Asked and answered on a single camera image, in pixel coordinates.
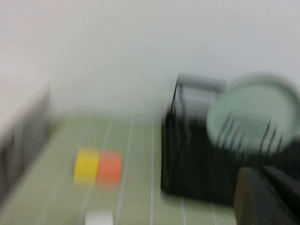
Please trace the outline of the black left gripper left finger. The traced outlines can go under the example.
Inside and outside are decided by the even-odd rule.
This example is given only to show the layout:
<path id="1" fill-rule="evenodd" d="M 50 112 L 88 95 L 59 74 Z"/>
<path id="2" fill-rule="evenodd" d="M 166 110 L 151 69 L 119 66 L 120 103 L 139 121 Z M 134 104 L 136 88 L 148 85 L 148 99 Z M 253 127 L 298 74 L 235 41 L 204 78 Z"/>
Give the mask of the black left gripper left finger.
<path id="1" fill-rule="evenodd" d="M 270 225 L 275 198 L 263 169 L 243 167 L 239 170 L 234 196 L 234 214 L 238 225 Z"/>

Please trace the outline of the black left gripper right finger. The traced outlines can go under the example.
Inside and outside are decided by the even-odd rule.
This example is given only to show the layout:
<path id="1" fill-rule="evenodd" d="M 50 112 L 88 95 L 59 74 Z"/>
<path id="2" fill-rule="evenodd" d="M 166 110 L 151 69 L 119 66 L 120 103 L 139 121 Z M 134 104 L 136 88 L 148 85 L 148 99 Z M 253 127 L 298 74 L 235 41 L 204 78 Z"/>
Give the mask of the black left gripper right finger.
<path id="1" fill-rule="evenodd" d="M 275 198 L 271 225 L 298 225 L 300 223 L 300 183 L 275 167 L 266 166 L 263 174 Z"/>

